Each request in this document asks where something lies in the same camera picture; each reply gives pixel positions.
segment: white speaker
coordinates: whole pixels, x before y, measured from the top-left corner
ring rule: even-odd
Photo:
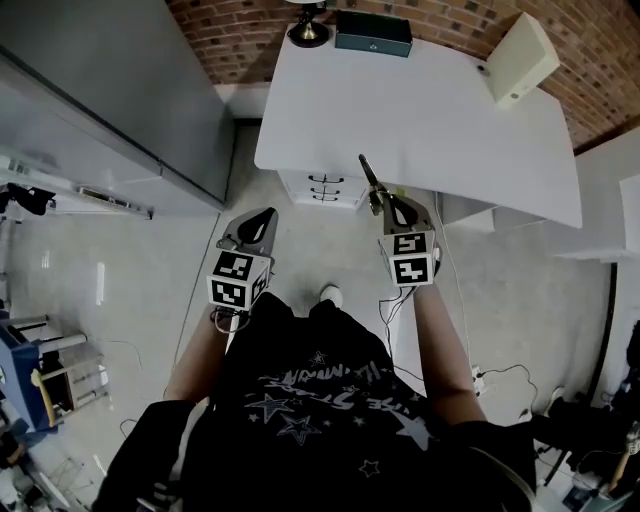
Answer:
[[[496,104],[501,108],[512,106],[559,65],[542,25],[523,13],[487,59],[487,80]]]

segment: lamp base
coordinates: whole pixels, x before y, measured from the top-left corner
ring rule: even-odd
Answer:
[[[301,48],[317,48],[329,40],[329,29],[313,21],[301,22],[287,32],[289,39]]]

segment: white desk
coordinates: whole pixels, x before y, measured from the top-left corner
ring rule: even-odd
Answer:
[[[559,102],[536,89],[498,109],[476,66],[414,40],[408,59],[302,49],[285,38],[255,163],[262,169],[357,176],[364,153],[381,181],[582,225]]]

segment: drawer handle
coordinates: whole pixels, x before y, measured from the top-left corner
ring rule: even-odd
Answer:
[[[315,188],[311,187],[311,192],[313,192],[314,194],[326,194],[329,196],[337,196],[340,191],[336,190],[335,192],[327,192],[327,190],[316,190]]]
[[[313,177],[313,175],[309,175],[309,179],[311,181],[315,181],[316,183],[342,183],[344,182],[344,178],[338,178],[338,181],[330,181],[327,180],[327,175],[325,174],[324,177],[322,178],[322,180],[317,180],[316,178]]]
[[[317,197],[317,196],[312,196],[312,197],[314,199],[317,199],[318,201],[322,201],[322,202],[325,202],[325,201],[337,201],[338,200],[337,197],[334,197],[334,198],[331,198],[331,199],[325,199],[324,197]]]

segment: white baseboard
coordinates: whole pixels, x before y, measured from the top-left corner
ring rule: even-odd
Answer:
[[[270,83],[216,85],[216,91],[235,118],[262,119]]]

